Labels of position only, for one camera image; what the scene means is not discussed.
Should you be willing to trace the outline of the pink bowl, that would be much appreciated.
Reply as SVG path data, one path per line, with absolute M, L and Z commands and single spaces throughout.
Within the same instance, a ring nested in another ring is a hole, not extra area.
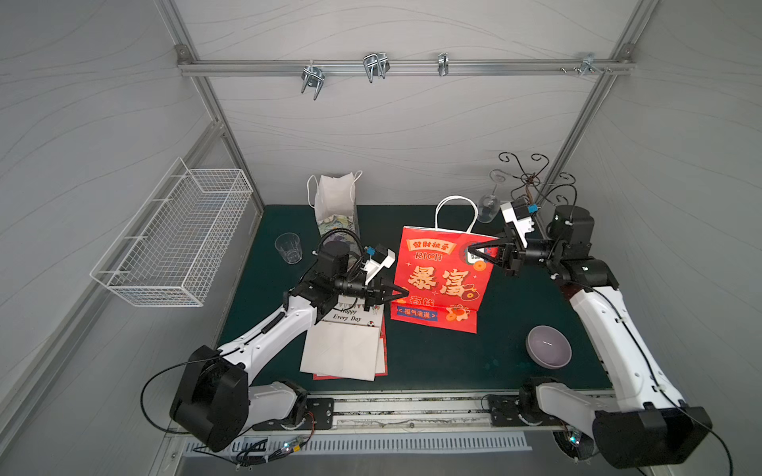
M 530 358 L 540 367 L 559 370 L 573 358 L 573 349 L 567 337 L 548 325 L 537 325 L 527 334 L 525 347 Z

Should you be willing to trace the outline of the white vent grille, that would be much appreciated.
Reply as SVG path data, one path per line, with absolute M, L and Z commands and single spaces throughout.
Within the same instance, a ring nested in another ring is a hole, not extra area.
M 246 451 L 264 457 L 292 448 L 293 436 L 244 436 L 218 452 L 232 459 Z M 532 449 L 524 432 L 409 432 L 408 434 L 317 434 L 297 452 L 299 455 L 347 454 L 472 454 L 518 452 Z

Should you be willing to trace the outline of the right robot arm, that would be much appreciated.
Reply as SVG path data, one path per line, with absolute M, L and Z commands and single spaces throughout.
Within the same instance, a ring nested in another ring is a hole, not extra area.
M 690 406 L 655 361 L 627 311 L 605 261 L 591 255 L 595 221 L 575 205 L 560 205 L 545 238 L 534 238 L 536 206 L 502 204 L 504 233 L 468 251 L 515 276 L 525 265 L 548 271 L 577 313 L 613 386 L 593 398 L 552 378 L 531 378 L 515 403 L 527 426 L 550 418 L 565 425 L 557 444 L 571 458 L 585 449 L 617 469 L 684 463 L 712 433 L 702 407 Z

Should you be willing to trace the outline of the scrolled metal glass rack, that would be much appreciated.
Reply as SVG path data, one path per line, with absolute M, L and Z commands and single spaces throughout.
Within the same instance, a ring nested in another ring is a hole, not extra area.
M 501 164 L 518 168 L 517 172 L 493 169 L 488 174 L 496 186 L 502 186 L 510 180 L 517 182 L 517 186 L 509 192 L 512 200 L 524 200 L 527 204 L 538 207 L 542 207 L 545 203 L 577 206 L 579 200 L 577 179 L 567 172 L 559 172 L 553 179 L 545 178 L 544 174 L 551 164 L 546 155 L 533 153 L 530 156 L 529 162 L 535 166 L 534 170 L 525 167 L 521 159 L 511 152 L 500 152 L 497 158 Z

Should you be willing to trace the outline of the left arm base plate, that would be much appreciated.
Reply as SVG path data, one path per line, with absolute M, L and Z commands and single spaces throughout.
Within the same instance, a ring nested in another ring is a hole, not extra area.
M 252 426 L 252 430 L 310 430 L 313 426 L 317 430 L 330 430 L 333 427 L 333 412 L 335 400 L 333 398 L 307 397 L 303 402 L 297 402 L 295 410 L 290 412 L 282 420 L 268 420 Z

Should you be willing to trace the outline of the leftmost metal hook clamp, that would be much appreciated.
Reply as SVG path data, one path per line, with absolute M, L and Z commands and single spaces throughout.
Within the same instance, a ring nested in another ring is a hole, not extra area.
M 302 71 L 301 93 L 305 93 L 308 88 L 313 89 L 313 100 L 317 100 L 324 84 L 325 74 L 322 69 L 314 65 L 304 67 Z

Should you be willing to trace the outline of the floral paper bag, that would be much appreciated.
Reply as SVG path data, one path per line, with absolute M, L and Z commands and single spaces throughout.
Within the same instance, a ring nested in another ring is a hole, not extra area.
M 341 177 L 310 176 L 307 180 L 307 201 L 315 212 L 319 235 L 325 236 L 339 228 L 358 232 L 356 183 L 362 172 Z

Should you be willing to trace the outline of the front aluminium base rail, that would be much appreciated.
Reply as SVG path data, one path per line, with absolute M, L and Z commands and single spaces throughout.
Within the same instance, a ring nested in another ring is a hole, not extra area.
M 581 391 L 577 404 L 542 409 L 539 400 L 520 389 L 472 389 L 466 391 L 411 392 L 317 392 L 301 394 L 287 386 L 246 388 L 240 394 L 220 397 L 182 397 L 172 404 L 174 429 L 199 441 L 222 445 L 252 434 L 408 434 L 409 432 L 496 432 L 490 426 L 481 399 L 487 394 L 518 395 L 519 413 L 533 426 L 517 430 L 582 428 L 593 419 L 595 406 L 613 402 L 610 391 Z M 282 420 L 307 397 L 333 398 L 330 430 L 252 430 L 268 420 Z

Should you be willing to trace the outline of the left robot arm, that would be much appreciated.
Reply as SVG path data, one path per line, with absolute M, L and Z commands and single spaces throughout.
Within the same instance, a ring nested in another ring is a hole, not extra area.
M 359 239 L 349 229 L 331 230 L 317 244 L 313 265 L 285 291 L 278 309 L 240 337 L 216 349 L 202 345 L 180 363 L 184 373 L 169 410 L 178 427 L 157 424 L 156 430 L 194 436 L 208 449 L 220 451 L 266 422 L 301 426 L 307 391 L 287 381 L 256 386 L 253 382 L 262 369 L 333 311 L 342 296 L 361 299 L 370 309 L 409 295 L 379 275 L 395 264 L 392 249 L 359 246 L 353 252 L 337 240 L 339 234 Z

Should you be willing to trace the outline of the wine glass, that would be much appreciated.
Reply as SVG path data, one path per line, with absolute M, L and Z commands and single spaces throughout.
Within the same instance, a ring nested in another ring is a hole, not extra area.
M 494 186 L 491 192 L 480 198 L 477 206 L 477 221 L 490 223 L 500 212 L 500 199 L 497 196 L 498 186 Z

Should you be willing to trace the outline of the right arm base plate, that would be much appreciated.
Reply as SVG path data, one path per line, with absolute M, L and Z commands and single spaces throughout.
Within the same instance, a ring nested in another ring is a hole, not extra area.
M 519 413 L 518 395 L 487 394 L 481 399 L 481 406 L 494 428 L 533 426 Z

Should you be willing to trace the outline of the white paper bag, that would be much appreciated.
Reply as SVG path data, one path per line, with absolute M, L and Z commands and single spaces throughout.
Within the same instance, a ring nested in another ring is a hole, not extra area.
M 307 333 L 300 371 L 372 382 L 384 305 L 363 309 L 358 297 L 337 306 Z

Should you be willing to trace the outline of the red paper bag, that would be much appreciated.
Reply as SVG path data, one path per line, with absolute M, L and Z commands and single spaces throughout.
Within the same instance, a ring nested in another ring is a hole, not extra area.
M 385 325 L 385 322 L 382 321 L 381 327 L 380 327 L 379 340 L 378 340 L 375 377 L 384 377 L 387 375 L 388 375 L 388 359 L 387 359 L 386 325 Z M 325 374 L 313 374 L 313 380 L 314 381 L 341 380 L 341 377 L 325 375 Z
M 462 200 L 472 209 L 463 230 L 442 226 L 439 214 L 450 202 Z M 391 319 L 469 334 L 478 329 L 478 311 L 493 265 L 473 255 L 468 247 L 491 241 L 473 232 L 478 207 L 464 196 L 447 196 L 435 209 L 431 227 L 402 229 L 394 285 L 408 293 L 391 303 Z

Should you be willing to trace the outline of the horizontal aluminium rail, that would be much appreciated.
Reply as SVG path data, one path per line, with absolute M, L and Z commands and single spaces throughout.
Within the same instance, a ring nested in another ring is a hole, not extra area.
M 561 67 L 571 69 L 582 59 L 455 59 L 450 57 L 450 77 L 515 77 L 515 75 L 564 75 Z M 387 77 L 439 77 L 438 58 L 389 59 Z M 629 75 L 636 69 L 633 61 L 597 59 L 610 67 L 612 75 Z M 314 65 L 325 77 L 364 77 L 360 59 L 313 59 L 313 61 L 189 61 L 178 65 L 185 77 L 299 77 L 304 67 Z

